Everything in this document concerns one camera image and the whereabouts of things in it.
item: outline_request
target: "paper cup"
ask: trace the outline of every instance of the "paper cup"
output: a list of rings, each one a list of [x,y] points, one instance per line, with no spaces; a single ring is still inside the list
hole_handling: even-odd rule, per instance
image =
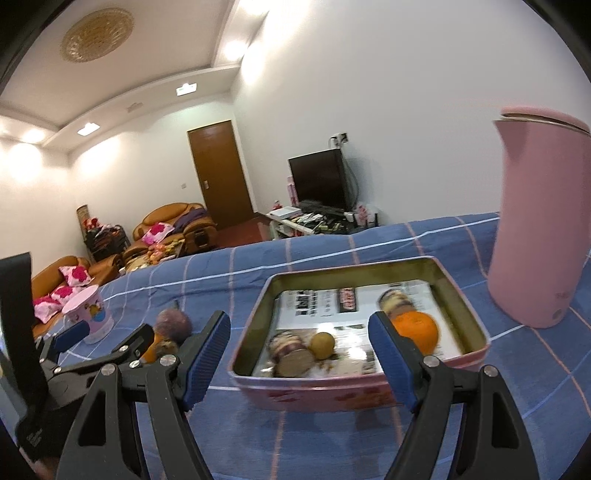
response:
[[[72,323],[88,323],[90,333],[84,338],[84,342],[88,344],[102,340],[113,328],[113,317],[103,305],[99,287],[96,285],[85,288],[73,296],[64,306],[62,313]]]

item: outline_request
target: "armchair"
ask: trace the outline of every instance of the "armchair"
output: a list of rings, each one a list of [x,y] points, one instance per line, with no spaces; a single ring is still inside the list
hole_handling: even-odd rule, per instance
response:
[[[134,229],[134,243],[123,253],[123,261],[127,263],[134,257],[148,251],[148,245],[142,237],[155,223],[164,222],[174,224],[181,216],[193,209],[203,208],[201,203],[170,203],[151,212],[142,223]],[[182,233],[169,235],[163,243],[167,244],[176,239],[185,239],[186,252],[189,255],[210,250],[217,245],[217,229],[212,218],[207,215],[186,225]]]

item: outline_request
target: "television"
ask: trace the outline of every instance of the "television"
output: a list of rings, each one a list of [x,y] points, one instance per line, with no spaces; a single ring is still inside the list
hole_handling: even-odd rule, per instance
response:
[[[298,200],[351,210],[343,155],[338,148],[289,159]]]

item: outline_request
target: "blue gripper pad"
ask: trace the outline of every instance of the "blue gripper pad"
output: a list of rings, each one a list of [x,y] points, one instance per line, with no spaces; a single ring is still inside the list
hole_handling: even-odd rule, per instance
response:
[[[230,340],[230,327],[230,317],[222,313],[218,318],[212,317],[199,334],[206,335],[206,339],[187,371],[186,389],[182,400],[186,411],[191,410],[205,397],[213,374]]]
[[[86,322],[78,322],[70,328],[56,335],[53,348],[56,352],[64,353],[80,342],[90,333],[90,326]]]
[[[421,352],[412,340],[398,334],[384,312],[369,318],[368,335],[394,397],[414,411],[426,390]]]

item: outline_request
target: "ceiling medallion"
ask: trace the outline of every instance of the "ceiling medallion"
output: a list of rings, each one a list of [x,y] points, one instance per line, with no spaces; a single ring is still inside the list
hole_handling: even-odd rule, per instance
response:
[[[61,41],[61,56],[81,63],[96,60],[120,47],[134,29],[134,18],[122,8],[104,8],[86,15]]]

